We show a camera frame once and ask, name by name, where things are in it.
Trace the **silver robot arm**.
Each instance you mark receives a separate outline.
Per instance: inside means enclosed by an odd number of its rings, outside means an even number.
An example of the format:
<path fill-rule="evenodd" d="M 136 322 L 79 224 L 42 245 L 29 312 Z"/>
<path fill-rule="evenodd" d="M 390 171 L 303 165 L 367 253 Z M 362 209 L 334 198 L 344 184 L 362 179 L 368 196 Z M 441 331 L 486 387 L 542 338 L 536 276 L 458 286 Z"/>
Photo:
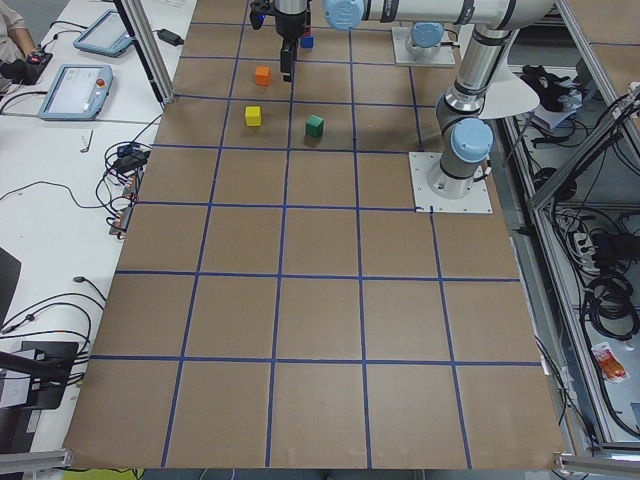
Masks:
<path fill-rule="evenodd" d="M 421 57 L 440 47 L 445 34 L 444 25 L 436 22 L 417 22 L 409 30 L 407 50 L 414 57 Z"/>
<path fill-rule="evenodd" d="M 435 194 L 457 200 L 467 195 L 493 145 L 493 133 L 480 119 L 486 91 L 516 31 L 541 19 L 552 6 L 551 1 L 325 1 L 323 10 L 338 31 L 364 21 L 473 26 L 455 80 L 436 106 L 444 152 L 427 176 Z"/>

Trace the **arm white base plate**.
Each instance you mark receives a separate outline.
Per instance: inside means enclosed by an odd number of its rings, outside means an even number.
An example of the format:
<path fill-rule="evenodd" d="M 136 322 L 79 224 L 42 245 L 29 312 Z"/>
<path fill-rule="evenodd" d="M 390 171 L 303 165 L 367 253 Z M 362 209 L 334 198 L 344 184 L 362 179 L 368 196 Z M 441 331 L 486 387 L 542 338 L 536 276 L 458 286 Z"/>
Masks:
<path fill-rule="evenodd" d="M 392 40 L 396 65 L 452 68 L 456 63 L 448 33 L 439 24 L 430 31 L 419 24 L 393 27 Z"/>
<path fill-rule="evenodd" d="M 463 180 L 448 177 L 439 152 L 410 152 L 414 209 L 423 213 L 492 214 L 486 177 L 480 166 Z"/>

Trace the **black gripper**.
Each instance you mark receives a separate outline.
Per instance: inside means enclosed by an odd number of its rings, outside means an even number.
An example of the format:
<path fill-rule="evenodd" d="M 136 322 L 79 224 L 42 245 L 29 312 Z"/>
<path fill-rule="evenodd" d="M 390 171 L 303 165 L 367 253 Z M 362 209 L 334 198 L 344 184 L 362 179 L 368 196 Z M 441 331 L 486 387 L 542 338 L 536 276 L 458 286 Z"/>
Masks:
<path fill-rule="evenodd" d="M 283 39 L 311 36 L 311 2 L 306 0 L 259 0 L 250 3 L 249 20 L 259 30 L 267 16 L 273 17 L 276 32 Z M 295 65 L 295 42 L 283 40 L 280 49 L 280 72 L 284 82 L 291 82 Z"/>

